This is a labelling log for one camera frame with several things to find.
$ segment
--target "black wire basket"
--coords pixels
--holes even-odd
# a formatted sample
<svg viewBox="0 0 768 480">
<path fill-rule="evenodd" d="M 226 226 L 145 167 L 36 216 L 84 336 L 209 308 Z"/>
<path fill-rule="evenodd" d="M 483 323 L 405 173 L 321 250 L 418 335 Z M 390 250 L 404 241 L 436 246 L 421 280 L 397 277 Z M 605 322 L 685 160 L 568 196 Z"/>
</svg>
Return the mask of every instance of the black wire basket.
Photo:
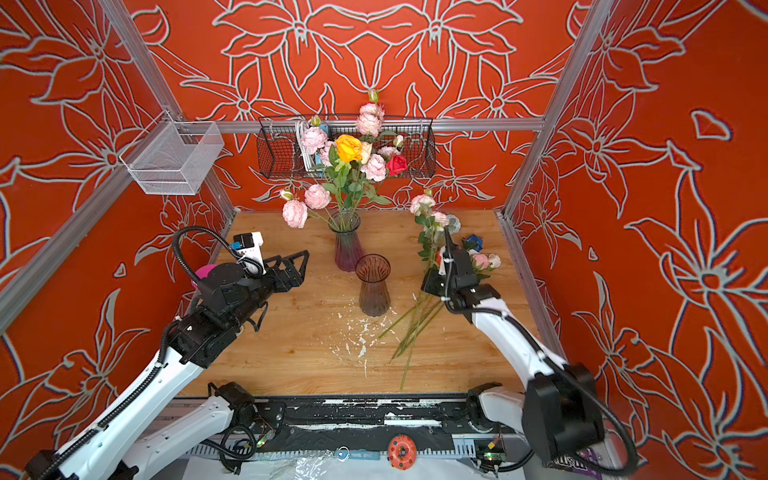
<svg viewBox="0 0 768 480">
<path fill-rule="evenodd" d="M 259 173 L 267 178 L 321 178 L 322 170 L 307 170 L 296 138 L 296 121 L 304 117 L 280 115 L 260 117 L 261 129 L 257 135 Z M 321 117 L 328 125 L 329 140 L 340 135 L 360 138 L 355 121 L 357 115 L 334 114 Z M 437 168 L 435 134 L 431 118 L 398 117 L 386 115 L 382 131 L 394 132 L 373 142 L 373 152 L 381 147 L 393 145 L 396 135 L 403 136 L 402 156 L 408 161 L 408 168 L 397 175 L 400 178 L 430 178 Z"/>
</svg>

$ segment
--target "white cable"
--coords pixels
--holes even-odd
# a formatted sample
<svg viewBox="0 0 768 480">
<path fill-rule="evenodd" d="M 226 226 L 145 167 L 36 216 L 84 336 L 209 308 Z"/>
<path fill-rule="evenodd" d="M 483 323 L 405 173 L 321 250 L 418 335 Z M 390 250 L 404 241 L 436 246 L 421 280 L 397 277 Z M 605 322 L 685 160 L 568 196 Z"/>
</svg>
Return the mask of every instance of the white cable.
<svg viewBox="0 0 768 480">
<path fill-rule="evenodd" d="M 315 164 L 314 155 L 310 155 L 304 150 L 304 146 L 301 144 L 301 137 L 304 136 L 304 132 L 310 129 L 310 124 L 304 119 L 296 120 L 296 142 L 299 144 L 301 150 L 301 157 L 304 160 L 304 168 L 307 171 L 312 170 Z"/>
</svg>

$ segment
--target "wooden tabletop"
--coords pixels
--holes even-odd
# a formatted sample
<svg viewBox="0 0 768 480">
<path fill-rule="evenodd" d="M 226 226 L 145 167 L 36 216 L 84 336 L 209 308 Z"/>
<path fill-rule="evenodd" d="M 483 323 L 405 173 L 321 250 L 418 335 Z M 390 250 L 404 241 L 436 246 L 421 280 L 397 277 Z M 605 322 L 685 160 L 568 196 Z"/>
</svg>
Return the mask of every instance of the wooden tabletop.
<svg viewBox="0 0 768 480">
<path fill-rule="evenodd" d="M 485 241 L 483 253 L 502 259 L 490 283 L 510 310 L 538 335 L 512 266 L 495 212 L 459 210 L 458 240 L 475 233 Z M 301 229 L 289 228 L 280 212 L 240 213 L 229 234 L 260 231 L 262 253 L 289 255 L 307 249 L 306 280 L 288 293 L 273 295 L 261 331 L 246 327 L 182 396 L 206 396 L 208 382 L 238 382 L 254 395 L 305 395 L 399 392 L 406 357 L 389 359 L 407 329 L 404 319 L 392 333 L 376 337 L 414 304 L 424 273 L 417 252 L 421 227 L 410 212 L 363 211 L 359 237 L 367 253 L 379 253 L 392 265 L 387 279 L 392 307 L 369 317 L 357 306 L 360 280 L 339 270 L 335 240 L 328 226 L 308 219 Z M 231 261 L 227 252 L 219 262 Z M 465 392 L 486 382 L 522 390 L 520 379 L 493 343 L 464 316 L 442 310 L 419 336 L 404 392 Z"/>
</svg>

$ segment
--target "white wire basket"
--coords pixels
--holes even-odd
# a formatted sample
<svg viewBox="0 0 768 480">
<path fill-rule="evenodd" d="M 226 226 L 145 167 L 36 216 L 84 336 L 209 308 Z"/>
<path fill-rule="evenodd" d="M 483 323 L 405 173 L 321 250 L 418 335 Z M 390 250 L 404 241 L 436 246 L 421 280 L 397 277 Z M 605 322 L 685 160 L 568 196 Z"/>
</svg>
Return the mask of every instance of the white wire basket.
<svg viewBox="0 0 768 480">
<path fill-rule="evenodd" d="M 125 167 L 146 194 L 195 195 L 224 147 L 216 122 L 203 135 L 182 135 L 174 122 Z"/>
</svg>

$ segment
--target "purple glass vase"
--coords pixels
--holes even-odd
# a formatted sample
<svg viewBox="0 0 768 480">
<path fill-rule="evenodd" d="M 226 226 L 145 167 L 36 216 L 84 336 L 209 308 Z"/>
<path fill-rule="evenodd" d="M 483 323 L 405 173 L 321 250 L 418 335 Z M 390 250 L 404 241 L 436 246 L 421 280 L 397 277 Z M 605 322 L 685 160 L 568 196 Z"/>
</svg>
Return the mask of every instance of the purple glass vase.
<svg viewBox="0 0 768 480">
<path fill-rule="evenodd" d="M 389 310 L 389 290 L 386 279 L 391 267 L 381 255 L 365 255 L 357 263 L 355 273 L 362 280 L 359 305 L 366 315 L 379 316 Z"/>
<path fill-rule="evenodd" d="M 331 215 L 330 229 L 336 234 L 336 266 L 345 272 L 355 271 L 362 257 L 362 245 L 357 237 L 360 217 L 357 214 Z"/>
</svg>

